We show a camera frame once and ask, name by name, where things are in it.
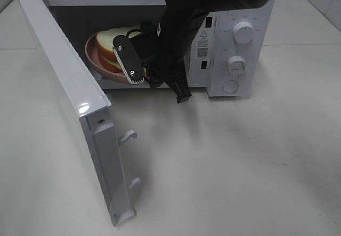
power knob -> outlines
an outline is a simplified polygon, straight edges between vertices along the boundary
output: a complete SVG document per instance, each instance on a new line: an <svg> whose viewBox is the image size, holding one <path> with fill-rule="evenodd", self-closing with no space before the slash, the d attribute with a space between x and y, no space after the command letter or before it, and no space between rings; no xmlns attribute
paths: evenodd
<svg viewBox="0 0 341 236"><path fill-rule="evenodd" d="M248 21L237 23L233 27L233 36L237 43L247 44L254 38L255 29Z"/></svg>
<svg viewBox="0 0 341 236"><path fill-rule="evenodd" d="M232 75L239 75L246 70L245 60L241 56L233 56L227 62L228 71Z"/></svg>

microwave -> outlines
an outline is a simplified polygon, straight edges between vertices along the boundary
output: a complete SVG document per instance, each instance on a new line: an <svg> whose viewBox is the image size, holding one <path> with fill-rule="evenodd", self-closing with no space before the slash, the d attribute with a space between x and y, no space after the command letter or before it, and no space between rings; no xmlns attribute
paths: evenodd
<svg viewBox="0 0 341 236"><path fill-rule="evenodd" d="M157 24L164 0L19 0L22 10L76 141L86 143L114 226L134 216L120 146L137 132L115 132L104 89L149 88L110 80L91 67L85 43L94 33L142 21ZM246 96L258 63L274 0L260 9L211 12L184 62L189 87L209 97Z"/></svg>

bread slice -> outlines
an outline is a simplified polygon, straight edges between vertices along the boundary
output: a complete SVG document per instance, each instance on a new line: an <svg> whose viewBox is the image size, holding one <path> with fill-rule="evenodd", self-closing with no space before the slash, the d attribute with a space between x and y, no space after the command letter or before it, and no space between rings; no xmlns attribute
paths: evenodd
<svg viewBox="0 0 341 236"><path fill-rule="evenodd" d="M118 27L97 33L96 46L98 49L98 53L108 60L116 61L116 56L112 50L112 40L118 35L126 35L128 31L139 28L139 26ZM133 32L129 37L134 37L138 34L140 33Z"/></svg>
<svg viewBox="0 0 341 236"><path fill-rule="evenodd" d="M122 72L121 66L117 61L112 61L105 58L102 54L98 54L98 60L102 66L109 72Z"/></svg>

round button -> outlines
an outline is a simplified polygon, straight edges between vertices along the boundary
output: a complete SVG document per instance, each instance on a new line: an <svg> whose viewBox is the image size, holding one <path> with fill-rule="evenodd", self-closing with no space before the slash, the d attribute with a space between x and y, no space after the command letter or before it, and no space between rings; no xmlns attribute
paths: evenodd
<svg viewBox="0 0 341 236"><path fill-rule="evenodd" d="M228 60L227 67L230 74L239 75L246 70L246 63L241 56L233 56Z"/></svg>
<svg viewBox="0 0 341 236"><path fill-rule="evenodd" d="M237 23L233 27L233 36L237 43L247 44L254 38L255 29L248 21Z"/></svg>
<svg viewBox="0 0 341 236"><path fill-rule="evenodd" d="M226 93L234 93L238 90L239 84L235 80L230 80L223 85L223 91Z"/></svg>

white tabletop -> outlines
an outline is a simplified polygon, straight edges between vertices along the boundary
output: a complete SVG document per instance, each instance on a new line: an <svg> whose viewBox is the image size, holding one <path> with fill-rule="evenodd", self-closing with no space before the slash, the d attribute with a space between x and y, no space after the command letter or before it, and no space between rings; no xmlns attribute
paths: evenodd
<svg viewBox="0 0 341 236"><path fill-rule="evenodd" d="M138 132L126 177L142 179L117 228L18 1L0 25L1 236L341 234L341 33L306 0L276 1L248 98L107 91L117 133Z"/></svg>

